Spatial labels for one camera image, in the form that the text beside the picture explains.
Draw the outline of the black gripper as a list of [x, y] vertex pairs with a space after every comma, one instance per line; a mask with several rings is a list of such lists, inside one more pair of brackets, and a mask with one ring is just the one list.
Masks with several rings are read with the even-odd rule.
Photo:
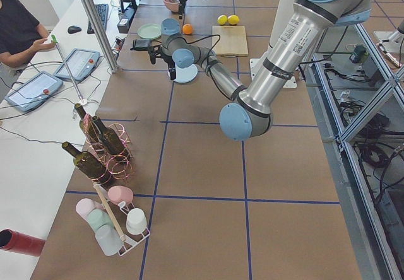
[[170, 80], [176, 79], [176, 69], [175, 69], [175, 62], [172, 59], [171, 55], [167, 55], [165, 53], [162, 54], [162, 59], [167, 63], [169, 69], [169, 78]]
[[184, 16], [184, 6], [186, 5], [187, 0], [179, 0], [180, 5], [179, 5], [179, 18], [183, 19]]

